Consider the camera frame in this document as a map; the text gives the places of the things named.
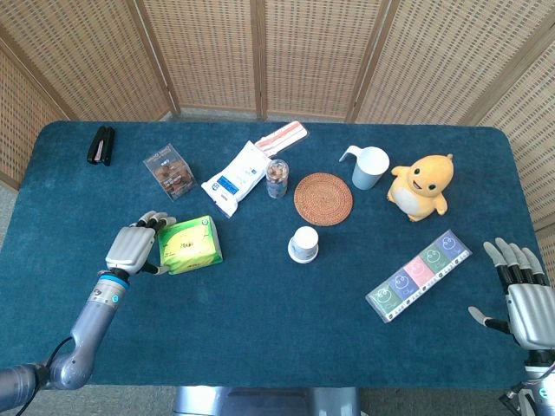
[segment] white package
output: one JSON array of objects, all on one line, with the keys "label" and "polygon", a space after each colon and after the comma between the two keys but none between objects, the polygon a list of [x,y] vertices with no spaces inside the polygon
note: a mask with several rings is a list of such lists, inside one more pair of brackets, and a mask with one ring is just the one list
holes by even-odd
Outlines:
[{"label": "white package", "polygon": [[266,156],[271,158],[288,147],[297,144],[298,141],[306,137],[308,133],[309,132],[306,131],[300,122],[292,121],[291,123],[276,130],[274,133],[270,133],[267,136],[260,138],[254,146],[262,150]]},{"label": "white package", "polygon": [[222,172],[202,184],[202,189],[229,218],[237,210],[239,201],[265,176],[269,163],[270,158],[247,141]]}]

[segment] black stapler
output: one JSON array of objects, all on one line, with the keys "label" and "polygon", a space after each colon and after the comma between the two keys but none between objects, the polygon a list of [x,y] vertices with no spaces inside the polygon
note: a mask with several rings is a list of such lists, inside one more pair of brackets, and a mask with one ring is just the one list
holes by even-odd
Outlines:
[{"label": "black stapler", "polygon": [[100,127],[88,149],[87,162],[93,165],[103,163],[106,166],[110,166],[112,149],[114,148],[114,137],[115,130],[112,127]]}]

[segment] table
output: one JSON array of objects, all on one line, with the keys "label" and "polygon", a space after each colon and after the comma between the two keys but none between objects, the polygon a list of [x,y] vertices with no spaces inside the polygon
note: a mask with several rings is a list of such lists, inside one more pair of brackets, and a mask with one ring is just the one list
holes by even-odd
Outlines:
[{"label": "table", "polygon": [[[86,162],[100,122],[58,121],[36,141],[0,254],[0,367],[41,360],[67,336],[117,231],[156,210],[180,221],[211,215],[225,260],[183,275],[132,277],[91,383],[497,388],[522,379],[526,353],[467,313],[477,305],[506,315],[483,241],[502,236],[538,252],[501,131],[307,123],[310,136],[280,154],[291,168],[287,195],[270,199],[258,185],[228,219],[199,185],[172,202],[142,161],[172,143],[202,182],[247,140],[283,123],[109,124],[110,167]],[[354,160],[338,163],[348,145],[379,146],[391,166],[453,153],[447,214],[410,223],[385,198],[389,173],[357,190]],[[313,172],[345,180],[354,209],[340,225],[317,227],[317,259],[297,264],[287,243],[306,223],[293,190]],[[384,324],[364,296],[449,228],[473,255]],[[158,255],[155,246],[153,263]]]}]

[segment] robotic arm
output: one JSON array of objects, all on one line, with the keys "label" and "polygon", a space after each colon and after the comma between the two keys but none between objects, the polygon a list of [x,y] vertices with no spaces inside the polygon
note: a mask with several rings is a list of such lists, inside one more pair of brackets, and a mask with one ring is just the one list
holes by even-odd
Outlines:
[{"label": "robotic arm", "polygon": [[[137,223],[120,230],[106,256],[108,270],[99,272],[98,283],[71,329],[71,336],[45,362],[0,369],[0,412],[24,405],[18,414],[23,413],[41,388],[75,390],[87,383],[96,351],[129,288],[128,278],[141,271],[167,271],[148,263],[147,258],[158,231],[175,222],[165,212],[150,211]],[[75,343],[74,350],[56,357],[58,349],[70,340]]]},{"label": "robotic arm", "polygon": [[485,316],[474,306],[468,311],[479,324],[512,335],[528,351],[529,380],[499,397],[501,403],[517,416],[555,416],[555,289],[530,250],[501,238],[495,243],[499,250],[488,242],[484,249],[501,281],[509,321]]}]

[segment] robot finger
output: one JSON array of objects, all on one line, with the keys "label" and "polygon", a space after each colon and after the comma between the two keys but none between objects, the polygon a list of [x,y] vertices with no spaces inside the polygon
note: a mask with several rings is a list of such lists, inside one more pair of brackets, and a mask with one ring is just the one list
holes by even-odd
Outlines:
[{"label": "robot finger", "polygon": [[143,266],[140,268],[142,271],[146,271],[146,273],[151,273],[153,275],[162,275],[169,270],[167,266],[154,266],[149,262],[145,262]]},{"label": "robot finger", "polygon": [[135,227],[144,227],[147,225],[148,220],[156,213],[156,211],[149,211],[139,218],[139,221],[135,223]]},{"label": "robot finger", "polygon": [[154,228],[154,226],[162,219],[167,217],[167,212],[156,212],[152,217],[150,217],[147,221],[145,227],[147,228]]},{"label": "robot finger", "polygon": [[532,275],[533,279],[537,284],[543,284],[544,286],[549,286],[549,279],[545,275],[543,269],[541,268],[541,263],[539,262],[538,258],[532,251],[528,248],[522,249],[522,252],[525,254],[528,262],[530,263],[530,267],[532,268]]},{"label": "robot finger", "polygon": [[503,238],[495,238],[495,243],[501,250],[501,253],[503,253],[503,257],[506,260],[509,272],[511,273],[511,277],[513,278],[514,282],[525,283],[522,272],[520,271],[519,262],[517,260],[517,257],[514,255],[513,249],[509,246],[509,244],[505,242]]},{"label": "robot finger", "polygon": [[158,234],[158,231],[160,231],[162,228],[174,225],[176,222],[177,219],[175,219],[175,217],[161,218],[160,221],[153,227],[154,232]]},{"label": "robot finger", "polygon": [[468,312],[474,318],[474,320],[487,328],[495,329],[496,331],[502,332],[503,334],[511,334],[511,329],[509,328],[509,323],[507,321],[501,321],[500,319],[495,319],[490,316],[485,316],[481,310],[475,306],[469,306]]},{"label": "robot finger", "polygon": [[511,247],[511,250],[513,250],[514,255],[517,257],[520,272],[522,273],[522,277],[524,278],[525,283],[536,283],[533,278],[532,266],[528,261],[528,257],[526,257],[526,255],[522,252],[517,244],[510,243],[509,246]]},{"label": "robot finger", "polygon": [[507,294],[509,291],[508,289],[509,285],[516,283],[516,280],[514,280],[511,272],[509,271],[509,267],[506,264],[505,258],[495,248],[495,246],[488,241],[484,243],[484,250],[486,251],[487,255],[492,259],[493,265],[497,270],[497,276],[499,276],[499,280],[501,281],[503,292]]}]

